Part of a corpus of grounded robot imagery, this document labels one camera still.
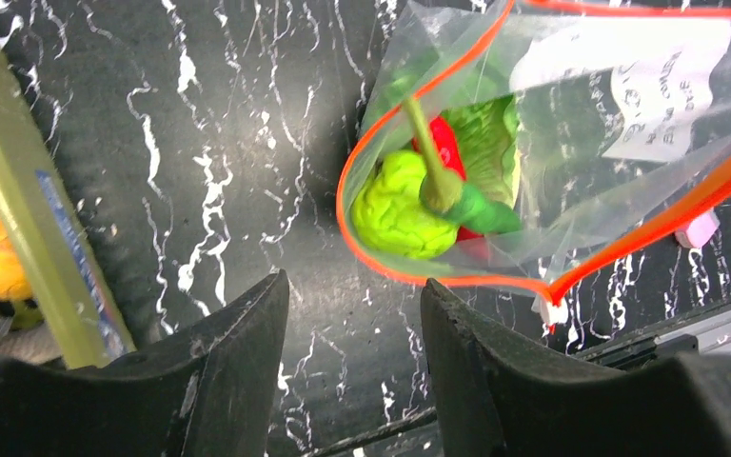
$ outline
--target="plastic zipper bag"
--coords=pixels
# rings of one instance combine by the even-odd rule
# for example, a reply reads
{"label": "plastic zipper bag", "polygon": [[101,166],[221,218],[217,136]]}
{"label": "plastic zipper bag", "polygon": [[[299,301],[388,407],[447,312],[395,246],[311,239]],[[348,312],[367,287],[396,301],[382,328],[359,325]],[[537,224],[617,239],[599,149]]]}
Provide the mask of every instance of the plastic zipper bag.
{"label": "plastic zipper bag", "polygon": [[[408,97],[449,127],[432,131],[445,164],[513,210],[484,214],[496,231],[427,210]],[[385,276],[534,292],[558,307],[586,275],[730,195],[731,10],[409,3],[337,215],[349,247]],[[519,220],[499,223],[506,216]]]}

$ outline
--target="lettuce leaf toy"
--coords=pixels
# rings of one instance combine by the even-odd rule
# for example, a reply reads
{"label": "lettuce leaf toy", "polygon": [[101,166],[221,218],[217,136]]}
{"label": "lettuce leaf toy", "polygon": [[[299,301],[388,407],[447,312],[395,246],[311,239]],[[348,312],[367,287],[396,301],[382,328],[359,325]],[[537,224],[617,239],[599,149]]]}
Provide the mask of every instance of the lettuce leaf toy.
{"label": "lettuce leaf toy", "polygon": [[412,150],[390,152],[371,172],[351,206],[352,225],[366,246],[430,259],[455,244],[458,225],[436,217],[419,199],[426,175],[423,157]]}
{"label": "lettuce leaf toy", "polygon": [[458,140],[466,180],[489,200],[514,208],[521,177],[514,96],[448,109],[441,117]]}

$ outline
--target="blue sticker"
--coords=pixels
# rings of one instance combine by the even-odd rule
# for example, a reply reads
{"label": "blue sticker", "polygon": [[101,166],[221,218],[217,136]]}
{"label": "blue sticker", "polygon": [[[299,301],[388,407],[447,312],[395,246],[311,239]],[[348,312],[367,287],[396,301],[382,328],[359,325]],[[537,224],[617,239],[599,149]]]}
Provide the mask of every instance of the blue sticker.
{"label": "blue sticker", "polygon": [[106,306],[105,294],[96,282],[93,268],[86,257],[82,244],[80,244],[77,232],[74,230],[74,226],[66,214],[66,209],[63,207],[62,200],[60,200],[60,194],[54,186],[54,181],[52,181],[48,173],[40,169],[35,171],[35,175],[40,182],[40,189],[46,195],[46,201],[51,207],[55,221],[57,221],[57,227],[63,233],[66,244],[69,245],[71,256],[77,263],[80,275],[86,283],[90,298],[96,306],[96,312],[99,316],[99,322],[96,323],[96,326],[105,344],[105,351],[111,360],[120,357],[128,353],[128,349],[125,347],[121,336],[119,336],[119,332],[116,330],[114,319],[110,316],[110,311]]}

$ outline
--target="pink object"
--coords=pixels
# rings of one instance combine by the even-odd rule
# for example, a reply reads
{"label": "pink object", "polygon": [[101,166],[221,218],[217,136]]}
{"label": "pink object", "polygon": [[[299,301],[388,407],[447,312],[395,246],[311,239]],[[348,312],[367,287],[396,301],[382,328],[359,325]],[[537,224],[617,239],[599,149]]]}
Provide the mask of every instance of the pink object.
{"label": "pink object", "polygon": [[674,232],[674,236],[683,248],[701,248],[710,241],[718,228],[719,218],[715,211],[710,210]]}

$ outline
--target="black marble surface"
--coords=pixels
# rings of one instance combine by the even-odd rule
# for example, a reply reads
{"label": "black marble surface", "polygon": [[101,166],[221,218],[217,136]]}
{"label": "black marble surface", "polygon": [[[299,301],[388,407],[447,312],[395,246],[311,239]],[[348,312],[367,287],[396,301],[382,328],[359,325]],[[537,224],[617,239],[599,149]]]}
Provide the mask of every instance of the black marble surface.
{"label": "black marble surface", "polygon": [[[0,46],[140,346],[287,270],[271,456],[433,406],[418,290],[355,261],[333,205],[404,4],[0,0]],[[731,301],[731,200],[718,215],[703,249],[664,240],[583,281],[551,336],[530,299],[459,293],[574,353]]]}
{"label": "black marble surface", "polygon": [[352,446],[330,457],[444,457],[438,422],[387,436],[382,440]]}

